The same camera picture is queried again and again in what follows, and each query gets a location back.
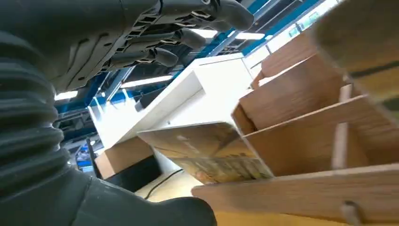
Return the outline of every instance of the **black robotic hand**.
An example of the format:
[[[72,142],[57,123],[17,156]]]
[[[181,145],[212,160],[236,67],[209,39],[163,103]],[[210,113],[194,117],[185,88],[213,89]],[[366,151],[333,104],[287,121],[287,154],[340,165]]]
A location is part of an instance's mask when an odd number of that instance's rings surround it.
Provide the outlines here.
[[[130,33],[129,40],[116,54],[104,63],[102,72],[154,62],[174,66],[178,57],[159,47],[165,44],[185,44],[195,49],[206,42],[205,38],[188,28],[209,27],[217,31],[227,31],[234,27],[246,30],[253,22],[252,14],[235,0],[179,3],[165,0],[159,12],[138,20],[137,24],[140,26]]]

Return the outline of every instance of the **floor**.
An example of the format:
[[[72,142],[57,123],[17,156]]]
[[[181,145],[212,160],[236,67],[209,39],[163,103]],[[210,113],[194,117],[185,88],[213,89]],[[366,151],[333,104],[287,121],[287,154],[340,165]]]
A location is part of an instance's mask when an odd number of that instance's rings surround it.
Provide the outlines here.
[[[156,186],[160,181],[162,181],[170,174],[171,173],[162,174],[156,180],[138,190],[136,192],[136,195],[144,198],[154,186]],[[184,171],[178,172],[167,181],[162,183],[159,187],[157,187],[152,192],[148,200],[152,202],[161,202],[163,200],[173,199],[177,197],[192,196],[191,189],[195,186],[200,185],[202,185],[202,183],[197,181],[190,174]]]

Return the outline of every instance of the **robotic hand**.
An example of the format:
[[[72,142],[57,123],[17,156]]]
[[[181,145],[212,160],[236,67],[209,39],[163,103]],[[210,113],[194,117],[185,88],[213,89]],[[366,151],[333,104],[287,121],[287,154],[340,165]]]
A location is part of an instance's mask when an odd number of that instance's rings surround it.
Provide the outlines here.
[[[101,71],[177,57],[163,44],[199,47],[187,27],[248,29],[235,0],[2,0],[0,2],[0,225],[213,226],[196,198],[147,202],[67,165],[52,127],[56,90]]]

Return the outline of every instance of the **wooden slot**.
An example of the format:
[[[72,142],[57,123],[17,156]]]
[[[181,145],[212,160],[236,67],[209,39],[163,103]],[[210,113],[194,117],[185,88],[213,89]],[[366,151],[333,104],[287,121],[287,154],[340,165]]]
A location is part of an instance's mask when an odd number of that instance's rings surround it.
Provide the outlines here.
[[[363,223],[399,223],[399,164],[342,169],[193,188],[215,212],[285,213],[344,222],[340,206],[360,206]]]
[[[276,213],[217,211],[215,216],[218,226],[349,226],[329,220]]]
[[[301,33],[262,62],[262,73],[264,77],[272,77],[315,54],[317,48],[306,33]]]
[[[366,99],[351,98],[245,135],[275,176],[330,170],[336,125],[348,122],[370,165],[399,161],[399,129]]]
[[[244,109],[242,109],[242,106],[240,104],[238,104],[235,107],[233,113],[231,114],[231,117],[233,118],[238,129],[241,131],[243,135],[253,133],[256,131],[254,123],[247,117],[247,115],[244,112]]]
[[[337,103],[344,84],[342,75],[316,55],[239,102],[256,128],[264,129]]]
[[[369,160],[358,136],[347,122],[339,123],[335,130],[335,140],[331,168],[340,170],[368,166]]]

